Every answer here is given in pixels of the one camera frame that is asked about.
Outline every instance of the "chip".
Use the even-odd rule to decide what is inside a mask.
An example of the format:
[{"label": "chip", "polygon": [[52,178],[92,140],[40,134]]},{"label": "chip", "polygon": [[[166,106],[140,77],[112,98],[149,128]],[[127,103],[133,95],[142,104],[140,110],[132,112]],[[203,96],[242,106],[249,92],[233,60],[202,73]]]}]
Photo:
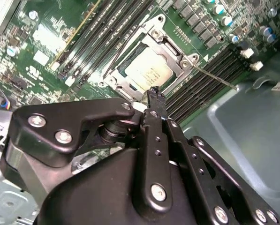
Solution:
[{"label": "chip", "polygon": [[235,30],[234,30],[234,34],[235,35],[240,35],[242,33],[242,28],[241,27],[237,27]]},{"label": "chip", "polygon": [[212,48],[215,44],[217,43],[216,39],[214,37],[212,37],[210,40],[208,40],[205,45],[208,48]]},{"label": "chip", "polygon": [[252,30],[251,32],[248,33],[248,37],[254,37],[255,34],[256,34],[256,33]]},{"label": "chip", "polygon": [[11,38],[8,42],[8,45],[10,45],[10,46],[17,46],[18,44],[19,44],[19,41],[14,38]]},{"label": "chip", "polygon": [[207,20],[209,20],[209,16],[205,15],[204,17],[202,17],[201,22],[204,23]]},{"label": "chip", "polygon": [[63,34],[63,39],[64,39],[64,40],[66,40],[68,37],[69,37],[69,34],[67,34],[67,33],[64,33],[64,34]]},{"label": "chip", "polygon": [[186,6],[179,14],[183,18],[189,17],[193,13],[193,10],[190,8],[190,6]]},{"label": "chip", "polygon": [[188,20],[187,20],[187,23],[190,25],[190,26],[193,26],[195,25],[197,22],[199,21],[199,18],[196,14],[192,15]]},{"label": "chip", "polygon": [[197,26],[193,29],[197,34],[201,33],[205,29],[205,26],[202,22],[199,22]]},{"label": "chip", "polygon": [[172,69],[166,64],[166,58],[157,55],[149,47],[145,48],[124,72],[143,90],[148,90],[151,86],[162,86],[173,75]]},{"label": "chip", "polygon": [[28,34],[26,33],[26,32],[23,32],[22,34],[21,34],[21,38],[22,39],[26,39],[28,37]]},{"label": "chip", "polygon": [[30,104],[31,105],[40,105],[40,104],[43,104],[43,102],[40,100],[40,99],[38,99],[37,97],[32,97],[32,99],[31,99],[31,101],[30,101]]},{"label": "chip", "polygon": [[212,34],[210,33],[209,30],[206,30],[205,32],[203,32],[201,35],[200,35],[200,38],[204,41],[206,41],[207,39],[209,39],[210,37],[212,36]]},{"label": "chip", "polygon": [[184,6],[185,4],[185,1],[184,0],[177,0],[175,3],[173,3],[173,7],[176,9],[176,10],[180,10],[182,9],[182,7]]}]

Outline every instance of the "silver screw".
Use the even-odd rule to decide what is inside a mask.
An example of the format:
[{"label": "silver screw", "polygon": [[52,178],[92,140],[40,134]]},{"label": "silver screw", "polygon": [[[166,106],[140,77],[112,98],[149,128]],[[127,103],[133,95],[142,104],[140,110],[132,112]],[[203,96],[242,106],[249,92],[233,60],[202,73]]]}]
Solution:
[{"label": "silver screw", "polygon": [[267,219],[261,210],[256,210],[256,215],[263,223],[267,222]]},{"label": "silver screw", "polygon": [[172,124],[172,126],[175,127],[175,128],[178,127],[178,125],[177,125],[173,120],[171,121],[171,124]]},{"label": "silver screw", "polygon": [[158,114],[157,114],[156,111],[150,111],[150,114],[151,114],[152,116],[154,116],[154,117],[157,117],[157,116],[158,116]]},{"label": "silver screw", "polygon": [[271,9],[269,10],[269,12],[268,12],[268,16],[269,16],[270,18],[273,18],[273,17],[275,17],[276,15],[277,15],[276,9],[275,9],[275,8],[271,8]]},{"label": "silver screw", "polygon": [[227,224],[228,223],[228,217],[227,217],[227,214],[226,212],[219,206],[216,206],[214,208],[214,211],[215,211],[215,214],[218,218],[218,220],[224,224]]},{"label": "silver screw", "polygon": [[153,184],[151,186],[151,193],[152,196],[158,200],[159,202],[162,202],[166,199],[166,192],[165,190],[158,184]]},{"label": "silver screw", "polygon": [[129,106],[129,104],[127,104],[127,103],[122,103],[122,107],[123,107],[124,109],[130,110],[130,106]]},{"label": "silver screw", "polygon": [[181,65],[182,65],[183,68],[186,68],[190,65],[190,63],[187,60],[182,60]]},{"label": "silver screw", "polygon": [[28,123],[35,128],[41,128],[45,126],[46,120],[42,116],[30,116],[28,118]]},{"label": "silver screw", "polygon": [[204,146],[204,142],[201,139],[197,138],[196,141],[199,145]]},{"label": "silver screw", "polygon": [[151,31],[151,36],[155,39],[160,37],[160,32],[158,30]]},{"label": "silver screw", "polygon": [[278,223],[276,216],[271,211],[267,211],[267,214],[270,217],[270,219],[273,220],[273,222]]},{"label": "silver screw", "polygon": [[55,139],[62,144],[68,144],[72,141],[72,135],[67,131],[58,131],[55,134]]}]

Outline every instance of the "electrolytic capacitor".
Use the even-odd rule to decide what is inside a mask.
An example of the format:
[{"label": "electrolytic capacitor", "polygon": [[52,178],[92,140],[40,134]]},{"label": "electrolytic capacitor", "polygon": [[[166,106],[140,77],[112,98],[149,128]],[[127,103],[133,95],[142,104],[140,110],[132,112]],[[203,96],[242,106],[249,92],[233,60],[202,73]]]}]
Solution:
[{"label": "electrolytic capacitor", "polygon": [[272,34],[272,29],[270,27],[261,26],[258,32],[260,35],[267,37]]},{"label": "electrolytic capacitor", "polygon": [[276,36],[275,36],[275,34],[270,34],[269,36],[264,36],[263,37],[263,40],[264,41],[266,41],[266,42],[268,42],[268,43],[272,43],[272,42],[274,42],[275,40],[276,40]]},{"label": "electrolytic capacitor", "polygon": [[221,20],[222,26],[230,26],[233,22],[232,17],[230,16],[224,16]]},{"label": "electrolytic capacitor", "polygon": [[229,35],[229,37],[228,37],[228,39],[229,39],[229,41],[231,42],[231,43],[237,43],[238,41],[239,41],[239,37],[238,36],[236,36],[236,35],[234,35],[234,34],[230,34]]},{"label": "electrolytic capacitor", "polygon": [[222,13],[224,13],[224,6],[223,5],[215,5],[214,8],[213,8],[213,13],[215,15],[220,15]]}]

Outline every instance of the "wire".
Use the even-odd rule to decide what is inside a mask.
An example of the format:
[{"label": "wire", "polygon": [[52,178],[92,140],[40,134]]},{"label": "wire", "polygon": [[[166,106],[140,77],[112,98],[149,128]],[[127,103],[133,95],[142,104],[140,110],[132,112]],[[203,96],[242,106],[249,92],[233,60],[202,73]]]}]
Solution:
[{"label": "wire", "polygon": [[10,101],[9,101],[8,97],[4,94],[4,92],[2,91],[1,88],[0,88],[0,94],[4,97],[4,100],[5,100],[5,104],[2,104],[1,107],[9,110],[10,109]]}]

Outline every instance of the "white connector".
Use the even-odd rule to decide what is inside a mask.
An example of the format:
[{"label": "white connector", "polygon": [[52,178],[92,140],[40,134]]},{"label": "white connector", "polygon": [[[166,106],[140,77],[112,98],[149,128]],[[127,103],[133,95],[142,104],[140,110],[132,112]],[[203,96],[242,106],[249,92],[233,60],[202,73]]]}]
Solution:
[{"label": "white connector", "polygon": [[249,49],[241,51],[240,54],[244,58],[249,59],[254,54],[254,51],[251,48],[249,48]]},{"label": "white connector", "polygon": [[259,71],[263,66],[264,65],[261,61],[250,64],[250,68],[253,69],[254,71]]}]

